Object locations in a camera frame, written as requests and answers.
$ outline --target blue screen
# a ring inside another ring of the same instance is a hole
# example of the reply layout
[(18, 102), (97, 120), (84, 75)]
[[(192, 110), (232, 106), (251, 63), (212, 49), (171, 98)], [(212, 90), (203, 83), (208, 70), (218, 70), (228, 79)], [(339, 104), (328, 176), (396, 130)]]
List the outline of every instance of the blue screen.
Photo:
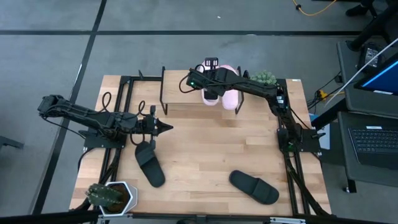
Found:
[(375, 77), (362, 85), (379, 91), (398, 93), (398, 61), (388, 66)]

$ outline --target white planter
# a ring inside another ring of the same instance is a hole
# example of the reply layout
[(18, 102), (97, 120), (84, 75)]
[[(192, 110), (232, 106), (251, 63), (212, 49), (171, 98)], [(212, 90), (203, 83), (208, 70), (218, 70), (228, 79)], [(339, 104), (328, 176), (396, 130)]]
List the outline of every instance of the white planter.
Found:
[(130, 200), (128, 201), (127, 205), (124, 207), (121, 213), (108, 213), (106, 209), (104, 209), (102, 206), (99, 206), (104, 217), (118, 217), (124, 215), (126, 212), (130, 211), (137, 205), (138, 190), (135, 187), (129, 185), (128, 183), (126, 183), (126, 181), (108, 182), (105, 184), (105, 186), (110, 186), (114, 184), (124, 184), (130, 194)]

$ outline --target yellow cable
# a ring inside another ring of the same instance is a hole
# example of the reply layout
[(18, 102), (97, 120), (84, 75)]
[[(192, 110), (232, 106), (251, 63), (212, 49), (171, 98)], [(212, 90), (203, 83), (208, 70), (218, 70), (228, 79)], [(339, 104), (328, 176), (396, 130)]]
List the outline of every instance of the yellow cable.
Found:
[[(335, 3), (336, 1), (337, 1), (337, 0), (334, 0), (334, 1), (331, 2), (327, 7), (325, 7), (324, 9), (322, 9), (321, 11), (316, 12), (316, 13), (313, 13), (313, 14), (307, 14), (307, 13), (305, 13), (304, 11), (301, 10), (301, 7), (299, 7), (298, 9), (300, 10), (300, 12), (301, 12), (302, 14), (304, 14), (304, 15), (306, 15), (306, 16), (316, 16), (316, 15), (318, 15), (319, 13), (321, 13), (321, 12), (327, 10), (327, 9), (328, 9), (333, 3)], [(296, 0), (293, 0), (293, 3), (294, 3), (296, 6), (298, 6)]]

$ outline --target desk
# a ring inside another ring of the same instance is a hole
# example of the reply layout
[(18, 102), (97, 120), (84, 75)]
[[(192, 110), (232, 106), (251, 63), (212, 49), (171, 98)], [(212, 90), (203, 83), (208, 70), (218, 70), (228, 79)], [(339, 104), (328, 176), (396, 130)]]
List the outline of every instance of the desk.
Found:
[[(108, 108), (113, 108), (120, 78), (104, 76), (96, 110), (102, 109), (101, 97), (107, 91), (113, 96)], [(291, 107), (310, 125), (301, 81), (286, 82)], [(127, 141), (117, 180), (125, 180), (138, 188), (138, 204), (130, 212), (292, 215), (284, 160), (276, 137), (278, 122), (266, 100), (246, 94), (239, 114), (224, 110), (220, 104), (205, 106), (200, 103), (174, 104), (165, 115), (159, 102), (160, 85), (161, 82), (135, 81), (129, 111), (136, 113), (139, 102), (145, 100), (145, 113), (149, 105), (156, 105), (157, 117), (174, 126), (173, 130), (156, 138), (155, 153), (166, 182), (159, 188), (148, 183), (137, 164), (134, 146)], [(141, 136), (134, 136), (134, 140), (140, 141)], [(306, 186), (323, 209), (330, 212), (320, 163), (310, 153), (300, 155)], [(81, 204), (88, 186), (98, 182), (103, 156), (103, 149), (95, 149), (83, 158), (70, 208)], [(228, 176), (235, 169), (270, 183), (280, 193), (278, 201), (273, 205), (261, 205), (233, 187)], [(298, 209), (302, 212), (297, 187), (295, 192)]]
[(338, 122), (343, 143), (346, 175), (349, 182), (351, 180), (360, 180), (363, 182), (398, 187), (398, 170), (365, 166), (358, 162), (348, 133), (348, 127), (355, 124), (366, 123), (367, 125), (398, 126), (398, 120), (340, 112), (338, 113)]
[[(359, 52), (353, 52), (347, 47), (346, 42), (337, 43), (337, 52), (341, 68), (341, 76), (346, 83), (358, 71), (356, 65), (359, 61)], [(387, 58), (396, 53), (397, 49), (387, 49), (383, 53)], [(364, 78), (365, 74), (360, 73), (354, 80)], [(369, 114), (398, 117), (398, 105), (395, 102), (396, 96), (373, 93), (371, 91), (359, 90), (350, 84), (345, 89), (345, 98), (312, 121), (312, 126), (320, 129), (337, 118), (339, 111), (357, 111)]]

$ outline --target potted plant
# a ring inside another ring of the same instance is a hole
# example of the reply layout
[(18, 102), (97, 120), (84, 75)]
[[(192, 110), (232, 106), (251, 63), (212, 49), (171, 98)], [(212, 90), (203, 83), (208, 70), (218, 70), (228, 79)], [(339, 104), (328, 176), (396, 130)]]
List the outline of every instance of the potted plant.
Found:
[(92, 205), (99, 206), (104, 217), (124, 215), (137, 205), (137, 189), (125, 181), (93, 184), (86, 195)]
[(250, 79), (267, 85), (276, 84), (275, 76), (271, 72), (268, 72), (267, 70), (264, 70), (262, 72), (257, 72), (256, 76), (250, 77)]

